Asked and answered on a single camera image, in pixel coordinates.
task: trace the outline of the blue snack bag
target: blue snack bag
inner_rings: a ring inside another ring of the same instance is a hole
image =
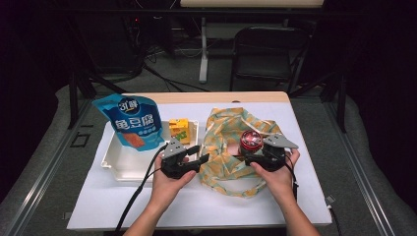
[[[110,120],[123,146],[149,150],[164,142],[159,111],[152,99],[116,93],[92,104]]]

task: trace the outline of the hand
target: hand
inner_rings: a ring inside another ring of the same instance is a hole
[[[149,205],[156,206],[160,210],[166,211],[169,205],[174,201],[178,192],[188,184],[194,176],[196,176],[196,171],[189,171],[180,179],[171,179],[166,177],[162,171],[158,170],[161,167],[161,162],[161,155],[159,155],[154,163],[154,169],[157,171],[153,174]]]
[[[300,152],[298,149],[292,148],[291,152],[286,151],[286,155],[291,159],[291,161],[286,159],[286,163],[291,167],[293,164],[295,166],[295,163],[300,157]],[[251,162],[251,166],[267,182],[270,192],[279,204],[283,201],[284,197],[292,195],[292,175],[288,168],[283,166],[278,170],[269,172],[264,170],[261,165],[256,162]]]

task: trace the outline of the white tabletop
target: white tabletop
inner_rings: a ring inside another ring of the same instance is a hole
[[[257,118],[274,120],[286,138],[299,146],[301,157],[295,174],[298,204],[315,225],[331,223],[331,216],[310,155],[290,102],[180,103],[158,104],[162,120],[187,117],[200,122],[199,143],[203,141],[207,118],[214,107],[244,107]],[[118,182],[100,166],[112,129],[104,129],[94,162],[80,192],[67,228],[72,230],[112,230],[140,183]],[[123,228],[129,227],[142,212],[150,197],[150,186],[138,195]],[[284,226],[281,210],[265,188],[251,199],[228,197],[204,187],[196,176],[178,194],[157,223],[157,228],[231,228]]]

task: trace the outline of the red can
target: red can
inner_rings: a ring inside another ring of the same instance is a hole
[[[255,153],[261,149],[263,144],[262,136],[258,132],[247,130],[240,137],[239,152],[241,155]]]

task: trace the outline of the wrist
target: wrist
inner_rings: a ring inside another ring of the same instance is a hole
[[[289,204],[296,202],[294,193],[291,188],[280,190],[276,192],[272,192],[273,197],[275,198],[276,202],[281,206],[284,204]]]
[[[163,215],[163,213],[166,211],[166,207],[156,202],[150,201],[145,207],[144,211],[150,215],[159,216],[159,215]]]

